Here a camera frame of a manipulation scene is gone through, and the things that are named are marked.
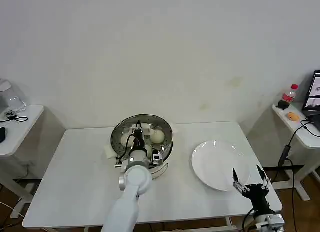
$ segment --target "power cord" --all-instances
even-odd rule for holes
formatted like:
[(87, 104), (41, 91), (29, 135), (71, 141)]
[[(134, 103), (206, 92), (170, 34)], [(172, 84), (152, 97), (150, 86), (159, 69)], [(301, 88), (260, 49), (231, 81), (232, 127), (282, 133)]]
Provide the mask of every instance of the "power cord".
[(7, 205), (7, 204), (5, 204), (5, 203), (2, 203), (1, 201), (0, 201), (0, 203), (3, 204), (4, 206), (10, 208), (12, 211), (15, 211), (15, 212), (18, 213), (21, 217), (23, 217), (23, 218), (25, 217), (24, 215), (20, 214), (18, 211), (16, 211), (14, 208), (10, 207), (9, 205)]
[[(18, 200), (18, 202), (15, 204), (15, 206), (16, 206), (21, 200), (22, 200), (22, 198), (20, 198), (20, 199)], [(4, 219), (2, 225), (0, 226), (0, 229), (5, 228), (6, 222), (7, 222), (8, 218), (10, 217), (10, 215), (11, 215), (11, 212), (10, 212), (10, 213), (6, 216), (6, 218)]]
[(295, 225), (294, 229), (295, 232), (298, 232), (297, 227), (296, 227), (296, 213), (295, 213), (295, 173), (294, 173), (294, 163), (292, 162), (291, 159), (287, 158), (288, 161), (290, 161), (291, 166), (292, 166), (292, 212), (293, 212), (293, 223)]
[(307, 124), (311, 123), (311, 121), (309, 121), (309, 119), (307, 119), (307, 120), (302, 120), (302, 121), (300, 121), (300, 123), (301, 123), (301, 126), (295, 130), (295, 132), (294, 132), (293, 135), (291, 136), (290, 142), (284, 147), (283, 152), (282, 152), (281, 157), (280, 157), (279, 162), (278, 162), (278, 166), (282, 166), (282, 165), (285, 163), (285, 160), (287, 159), (287, 157), (288, 157), (288, 155), (289, 155), (289, 152), (290, 152), (290, 149), (291, 149), (291, 142), (292, 142), (292, 140), (294, 139), (294, 136), (296, 135), (296, 133), (299, 131), (299, 129), (304, 128), (304, 129), (306, 129), (309, 133), (311, 133), (312, 135), (314, 135), (314, 136), (316, 136), (316, 137), (320, 137), (320, 136), (317, 136), (317, 135), (313, 134), (313, 133), (307, 128)]
[[(26, 178), (28, 175), (29, 175), (29, 165), (26, 167), (26, 174), (25, 174), (24, 176), (22, 176), (21, 178), (19, 178), (16, 182), (18, 183), (21, 179)], [(0, 186), (1, 186), (1, 188), (0, 188), (0, 192), (1, 192), (1, 190), (3, 189), (4, 186), (3, 186), (2, 184), (0, 184)], [(16, 206), (21, 200), (22, 200), (22, 198), (20, 198), (20, 199), (18, 200), (18, 202), (15, 204), (15, 206)], [(14, 227), (14, 226), (18, 225), (19, 223), (21, 223), (21, 222), (23, 221), (23, 220), (22, 220), (22, 221), (19, 221), (19, 222), (17, 222), (17, 223), (13, 223), (13, 224), (6, 225), (6, 226), (5, 226), (6, 221), (8, 220), (10, 214), (11, 214), (11, 212), (6, 216), (6, 218), (5, 218), (5, 220), (3, 221), (2, 225), (0, 225), (0, 231), (3, 231), (5, 228)]]
[(12, 224), (9, 224), (9, 225), (7, 225), (7, 226), (4, 226), (3, 228), (1, 228), (1, 229), (0, 229), (0, 231), (5, 230), (6, 228), (12, 228), (12, 227), (15, 227), (15, 226), (17, 226), (18, 224), (21, 224), (22, 222), (23, 222), (23, 219), (22, 219), (22, 220), (20, 220), (20, 221), (18, 221), (18, 222), (16, 222), (16, 223), (12, 223)]
[(251, 214), (251, 212), (252, 212), (253, 210), (254, 210), (254, 209), (252, 208), (252, 209), (246, 214), (246, 216), (244, 217), (244, 219), (243, 219), (243, 221), (242, 221), (242, 232), (246, 232), (244, 225), (245, 225), (245, 223), (246, 223), (246, 219), (249, 217), (249, 215)]
[(8, 122), (8, 121), (11, 121), (11, 120), (15, 120), (15, 121), (18, 121), (18, 122), (26, 122), (27, 120), (29, 120), (29, 118), (28, 117), (17, 117), (17, 118), (12, 118), (12, 119), (7, 119), (7, 120), (0, 121), (0, 123)]

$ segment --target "computer mouse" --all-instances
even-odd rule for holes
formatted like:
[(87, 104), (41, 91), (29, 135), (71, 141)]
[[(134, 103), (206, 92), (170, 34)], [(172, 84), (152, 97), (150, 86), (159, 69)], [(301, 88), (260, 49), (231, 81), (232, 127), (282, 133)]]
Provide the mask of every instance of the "computer mouse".
[(6, 139), (6, 128), (0, 128), (0, 143), (2, 143)]

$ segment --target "white table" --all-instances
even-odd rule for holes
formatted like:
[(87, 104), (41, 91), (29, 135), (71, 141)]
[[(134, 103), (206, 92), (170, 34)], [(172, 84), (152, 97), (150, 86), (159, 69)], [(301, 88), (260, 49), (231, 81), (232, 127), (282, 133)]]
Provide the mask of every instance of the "white table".
[[(87, 227), (103, 225), (120, 197), (119, 171), (107, 159), (104, 145), (113, 128), (67, 130), (42, 179), (23, 221), (26, 228)], [(152, 181), (140, 197), (138, 223), (192, 220), (246, 214), (252, 204), (236, 190), (222, 192), (205, 186), (194, 174), (191, 154), (202, 142), (221, 139), (242, 151), (251, 164), (249, 183), (261, 182), (259, 163), (236, 122), (174, 125), (173, 151), (167, 171)], [(273, 188), (271, 209), (282, 210)]]
[[(299, 127), (301, 127), (301, 120), (305, 120), (306, 116), (301, 112), (302, 104), (290, 104), (290, 106), (284, 110), (277, 108), (275, 105), (272, 106), (273, 110), (276, 114), (280, 117), (280, 119), (286, 124), (286, 126), (292, 131), (295, 132)], [(288, 119), (287, 113), (294, 112), (298, 114), (300, 117), (299, 121), (293, 122)], [(308, 129), (320, 136), (320, 132), (315, 128), (312, 124), (307, 125)], [(306, 129), (301, 128), (295, 134), (296, 138), (301, 142), (301, 144), (308, 149), (320, 149), (320, 138), (313, 136), (310, 134)], [(307, 155), (307, 161), (302, 169), (300, 169), (294, 175), (294, 187), (296, 188), (298, 194), (300, 195), (301, 199), (304, 201), (310, 200), (309, 195), (301, 185), (301, 180), (303, 180), (308, 174), (313, 173), (316, 179), (320, 182), (320, 176), (316, 172), (316, 169), (320, 166), (320, 151), (317, 153), (310, 153)], [(291, 170), (286, 170), (287, 175), (289, 176), (289, 181), (282, 181), (282, 182), (274, 182), (273, 187), (275, 189), (286, 189), (292, 188), (293, 186), (293, 174)]]
[[(26, 116), (28, 121), (17, 122), (15, 120), (0, 123), (0, 127), (6, 128), (6, 139), (0, 143), (0, 159), (12, 156), (19, 148), (29, 131), (32, 129), (40, 115), (44, 111), (42, 105), (28, 105), (26, 110), (19, 113), (19, 117)], [(4, 112), (0, 115), (0, 120), (5, 120)], [(30, 194), (32, 184), (27, 185), (24, 189), (3, 169), (0, 168), (0, 183), (11, 190), (22, 200), (16, 205), (15, 210), (21, 211), (26, 203), (30, 203), (33, 196)], [(11, 218), (18, 218), (18, 214), (13, 212)]]

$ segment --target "wall stain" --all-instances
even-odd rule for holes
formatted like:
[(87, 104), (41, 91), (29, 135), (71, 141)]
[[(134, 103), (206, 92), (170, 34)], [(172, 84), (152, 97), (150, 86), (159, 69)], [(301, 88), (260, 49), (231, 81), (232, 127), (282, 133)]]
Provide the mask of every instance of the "wall stain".
[(199, 107), (200, 111), (205, 111), (210, 108), (210, 105), (208, 103), (202, 103), (201, 106)]
[(225, 85), (229, 86), (229, 87), (233, 87), (233, 88), (238, 88), (241, 83), (243, 82), (244, 77), (241, 76), (235, 76), (233, 78), (231, 78), (230, 80), (228, 80)]

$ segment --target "white plate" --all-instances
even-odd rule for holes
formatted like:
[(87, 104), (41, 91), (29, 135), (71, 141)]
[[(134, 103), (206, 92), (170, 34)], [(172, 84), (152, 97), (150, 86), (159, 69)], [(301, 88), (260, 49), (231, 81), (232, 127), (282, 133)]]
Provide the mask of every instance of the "white plate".
[(233, 168), (242, 183), (246, 184), (250, 177), (250, 169), (244, 155), (235, 146), (220, 140), (200, 144), (194, 150), (191, 160), (199, 179), (218, 190), (235, 189)]

